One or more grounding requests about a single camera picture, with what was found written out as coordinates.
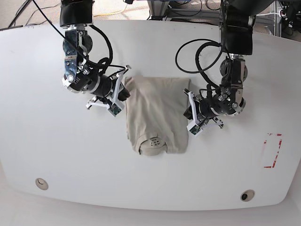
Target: metal bracket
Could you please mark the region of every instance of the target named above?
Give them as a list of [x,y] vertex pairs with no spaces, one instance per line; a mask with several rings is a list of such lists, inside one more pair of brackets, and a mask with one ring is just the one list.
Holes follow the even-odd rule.
[[202,121],[198,120],[197,117],[197,110],[196,105],[194,103],[194,94],[193,92],[188,93],[189,103],[191,105],[191,111],[192,111],[192,122],[190,122],[187,126],[187,130],[192,133],[194,136],[198,136],[200,133],[204,131],[205,128],[212,127],[212,126],[219,126],[221,129],[223,128],[224,124],[223,122],[218,119],[217,117],[214,117],[212,120],[215,122],[215,124],[208,124],[211,119],[203,119]]
[[116,115],[124,109],[123,103],[120,100],[118,100],[118,95],[124,89],[124,86],[122,85],[121,81],[123,79],[124,73],[126,73],[128,69],[130,69],[130,66],[127,65],[125,70],[116,74],[118,78],[116,80],[114,92],[110,99],[112,104],[96,103],[98,98],[97,96],[94,96],[91,100],[87,102],[86,108],[90,109],[92,106],[105,107],[114,117],[116,117]]
[[63,85],[66,89],[68,89],[69,91],[71,91],[72,93],[79,93],[79,91],[76,91],[74,89],[72,89],[70,87],[70,85],[72,84],[72,82],[69,82],[68,79],[64,79],[64,77],[62,78],[62,82],[63,82]]

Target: black wire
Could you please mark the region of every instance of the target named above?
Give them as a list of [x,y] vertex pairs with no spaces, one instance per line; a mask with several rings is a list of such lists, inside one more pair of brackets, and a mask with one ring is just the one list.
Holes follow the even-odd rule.
[[114,72],[113,74],[111,74],[110,76],[108,76],[103,82],[102,82],[102,85],[101,85],[101,90],[102,90],[102,95],[103,95],[103,97],[107,97],[108,95],[109,95],[109,93],[108,93],[108,95],[104,95],[104,93],[103,93],[103,85],[105,84],[105,82],[107,81],[107,80],[109,80],[111,77],[113,77],[114,75],[116,75],[116,74],[118,74],[119,72],[123,72],[123,71],[125,71],[126,70],[126,68],[125,67],[123,67],[124,69],[122,69],[122,70],[119,70],[119,71],[117,71],[117,72]]
[[[200,71],[201,75],[203,76],[204,80],[205,80],[205,81],[208,83],[208,85],[210,86],[209,89],[211,89],[211,86],[213,86],[214,88],[217,89],[217,88],[218,88],[218,85],[216,85],[213,81],[211,81],[211,80],[209,79],[208,75],[207,75],[204,71],[202,71],[203,69],[202,69],[202,67],[201,67],[201,65],[200,65],[200,63],[199,63],[199,55],[200,55],[200,53],[203,51],[204,48],[206,48],[206,47],[208,47],[208,46],[220,47],[220,44],[217,43],[217,42],[215,42],[215,41],[214,41],[214,42],[210,41],[210,42],[206,42],[206,43],[204,43],[203,45],[201,45],[201,47],[198,48],[198,50],[197,50],[197,52],[196,52],[196,55],[195,55],[195,62],[196,62],[197,68],[198,68],[198,70]],[[222,55],[222,52],[219,53],[217,59],[219,59],[219,58],[221,57],[221,55]]]
[[196,14],[193,14],[193,15],[184,15],[184,14],[180,14],[180,13],[177,13],[177,12],[173,11],[172,9],[171,9],[171,11],[172,11],[173,13],[176,13],[176,14],[180,15],[180,16],[195,16],[195,15],[199,14],[199,13],[202,11],[202,8],[203,8],[202,0],[199,0],[199,2],[201,3],[201,9],[200,9]]
[[27,0],[20,6],[20,8],[18,9],[18,11],[16,12],[16,16],[17,14],[20,12],[21,8],[27,3]]
[[82,54],[81,53],[81,51],[79,50],[79,49],[77,49],[76,48],[76,46],[71,42],[71,41],[69,41],[68,40],[68,38],[66,38],[65,36],[63,36],[62,35],[62,33],[60,33],[60,31],[51,23],[51,21],[47,18],[47,16],[43,13],[43,11],[40,9],[40,7],[38,6],[38,4],[36,3],[36,1],[35,0],[32,0],[33,1],[33,3],[36,5],[36,7],[38,8],[38,10],[40,11],[40,13],[44,16],[44,18],[48,21],[48,23],[56,30],[56,32],[58,32],[59,33],[59,35],[63,38],[63,39],[65,39],[65,41],[69,44],[69,45],[71,45],[71,47],[73,48],[73,49],[75,49],[76,51],[77,51],[77,53],[82,57],[82,58],[84,58],[91,66],[94,66],[94,67],[97,67],[97,68],[100,68],[100,69],[103,69],[104,70],[104,72],[105,72],[105,70],[107,69],[107,67],[109,66],[109,64],[106,62],[107,60],[108,60],[108,58],[104,58],[104,59],[102,59],[102,60],[100,60],[98,63],[94,63],[94,62],[92,62],[92,61],[90,61],[84,54]]
[[189,2],[189,1],[184,1],[183,3],[179,3],[179,2],[177,2],[177,1],[175,1],[175,4],[182,6],[182,5],[187,4],[188,2]]
[[[186,71],[186,70],[182,69],[182,68],[179,66],[179,64],[178,64],[178,55],[179,55],[179,52],[181,51],[181,49],[182,49],[183,47],[187,46],[188,44],[190,44],[190,43],[192,43],[192,42],[196,42],[196,41],[208,41],[208,42],[214,42],[214,43],[216,43],[219,47],[221,47],[221,51],[220,51],[219,55],[217,56],[217,58],[214,60],[214,62],[213,62],[212,64],[210,64],[207,68],[202,69],[202,70],[198,70],[198,71],[195,71],[195,72]],[[177,67],[178,67],[182,72],[185,72],[185,73],[188,73],[188,74],[197,74],[197,73],[205,72],[205,71],[207,71],[208,69],[210,69],[211,67],[213,67],[213,66],[215,65],[215,63],[219,60],[219,58],[221,57],[221,55],[222,55],[222,53],[223,53],[224,50],[227,52],[228,56],[230,56],[229,53],[228,53],[228,51],[227,51],[227,49],[226,49],[225,47],[222,47],[222,45],[221,45],[220,43],[216,42],[216,41],[213,41],[213,40],[210,40],[210,39],[194,39],[194,40],[191,40],[191,41],[189,41],[189,42],[186,42],[185,44],[183,44],[183,45],[178,49],[178,51],[177,51],[177,53],[176,53],[176,55],[175,55],[175,64],[177,65]]]
[[201,90],[199,90],[199,95],[201,96],[201,100],[204,100],[205,98],[203,97],[203,94],[201,92]]
[[150,12],[150,15],[149,15],[149,17],[148,17],[146,20],[149,20],[149,19],[150,19],[150,17],[151,17],[151,11],[149,10],[149,12]]
[[205,119],[202,120],[202,122],[198,126],[202,127],[205,124],[205,122],[206,122],[207,119],[208,119],[208,115],[206,116]]
[[124,67],[124,66],[119,66],[119,65],[109,65],[109,67],[118,67],[118,68],[122,68],[123,70],[126,69],[126,67]]
[[217,89],[199,89],[199,91],[216,91],[218,89],[220,89],[220,87]]
[[39,23],[39,24],[28,24],[28,25],[26,25],[25,27],[28,27],[28,26],[34,26],[34,25],[41,25],[41,24],[43,24],[43,23],[45,23],[45,22],[47,22],[47,20],[45,20],[45,21],[43,21],[42,23]]
[[172,19],[171,21],[173,21],[173,20],[179,20],[180,22],[187,22],[187,23],[193,23],[193,24],[208,24],[208,25],[212,25],[212,26],[218,26],[218,25],[212,24],[210,22],[196,22],[196,21],[189,21],[189,20],[180,19],[180,18],[175,18],[175,19]]
[[205,0],[205,5],[206,5],[206,7],[207,7],[208,9],[213,10],[213,11],[217,11],[217,10],[220,10],[220,9],[221,9],[220,7],[219,7],[219,8],[210,8],[210,7],[208,6],[208,0]]
[[[44,8],[41,8],[41,9],[54,8],[54,7],[57,7],[57,6],[59,6],[59,5],[60,5],[60,3],[56,4],[55,6],[44,7]],[[30,18],[29,18],[28,21],[26,22],[25,26],[27,26],[27,24],[29,23],[29,21],[32,19],[33,15],[34,15],[37,11],[38,11],[38,9],[35,10],[35,11],[32,13],[32,15],[30,16]]]
[[107,46],[108,46],[108,48],[109,48],[109,61],[108,62],[106,62],[106,60],[105,60],[105,58],[103,58],[102,60],[100,60],[98,63],[99,64],[103,64],[103,63],[106,63],[105,65],[104,65],[104,70],[106,70],[107,68],[108,68],[108,66],[112,63],[112,61],[113,61],[113,48],[112,48],[112,45],[111,45],[111,43],[110,43],[110,40],[108,39],[108,37],[105,35],[105,33],[103,33],[98,27],[95,27],[94,25],[90,25],[90,27],[93,29],[93,30],[95,30],[95,31],[97,31],[98,33],[100,33],[101,34],[101,36],[104,38],[104,40],[105,40],[105,42],[107,43]]
[[207,84],[207,100],[208,100],[208,103],[211,107],[214,107],[215,106],[215,103],[214,103],[214,100],[213,100],[213,96],[212,96],[212,91],[210,90],[211,89],[211,84]]
[[284,7],[282,6],[282,3],[281,3],[281,1],[280,1],[280,0],[278,0],[278,2],[279,2],[279,4],[280,4],[281,8],[282,8],[282,9],[284,9]]

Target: beige t-shirt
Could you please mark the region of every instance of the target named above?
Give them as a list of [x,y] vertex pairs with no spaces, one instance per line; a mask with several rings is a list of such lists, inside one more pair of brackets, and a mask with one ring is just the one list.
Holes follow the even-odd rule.
[[143,155],[184,153],[188,144],[187,78],[126,78],[127,135],[133,150]]

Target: round hole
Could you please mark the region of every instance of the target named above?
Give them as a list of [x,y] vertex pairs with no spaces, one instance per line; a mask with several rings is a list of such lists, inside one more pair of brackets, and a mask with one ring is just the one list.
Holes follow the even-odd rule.
[[41,190],[47,190],[48,189],[48,184],[47,184],[47,182],[44,180],[44,179],[42,179],[42,178],[37,178],[36,179],[36,185],[38,186],[38,188],[39,189],[41,189]]
[[241,194],[240,199],[243,202],[251,201],[255,196],[255,191],[253,190],[247,190],[244,193]]

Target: white table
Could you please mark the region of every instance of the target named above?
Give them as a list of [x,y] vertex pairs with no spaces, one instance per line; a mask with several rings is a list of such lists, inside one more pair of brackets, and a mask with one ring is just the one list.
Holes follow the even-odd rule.
[[[178,48],[196,38],[219,40],[217,27],[156,21],[101,21],[111,40],[114,64],[131,65],[128,76],[186,77],[174,63]],[[91,59],[107,56],[105,42],[88,29]],[[85,108],[89,95],[61,83],[62,38],[50,26],[0,32],[0,160],[9,184],[20,191],[93,205],[144,210],[220,210],[280,203],[301,158],[301,44],[254,34],[246,57],[246,108],[223,117],[224,129],[190,136],[185,154],[139,156],[127,140],[125,112]],[[183,50],[179,63],[195,70],[201,43]],[[201,57],[209,65],[218,49]],[[220,61],[208,74],[221,79]],[[192,82],[205,87],[197,74]],[[272,166],[278,137],[282,145]],[[38,189],[36,178],[49,184]],[[255,197],[242,202],[252,189]]]

